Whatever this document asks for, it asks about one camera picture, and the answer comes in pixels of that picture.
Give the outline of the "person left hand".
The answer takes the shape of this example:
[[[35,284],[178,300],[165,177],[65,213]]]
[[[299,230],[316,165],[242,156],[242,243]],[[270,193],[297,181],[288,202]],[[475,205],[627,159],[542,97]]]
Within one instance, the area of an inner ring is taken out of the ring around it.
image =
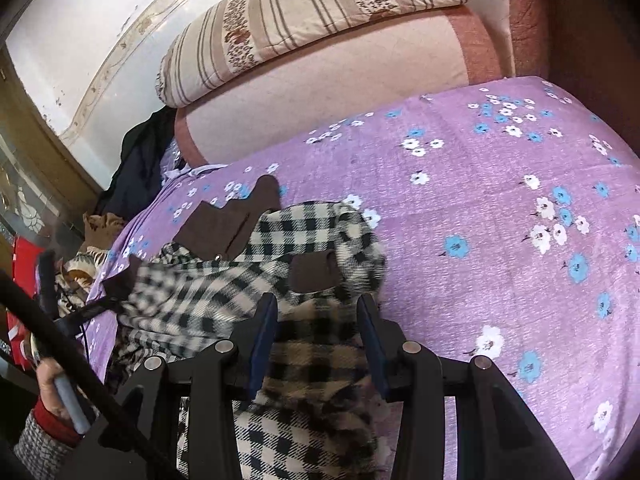
[[[52,358],[44,358],[36,370],[40,400],[44,408],[65,426],[74,429],[74,424],[63,403],[55,381],[64,375],[60,364]]]

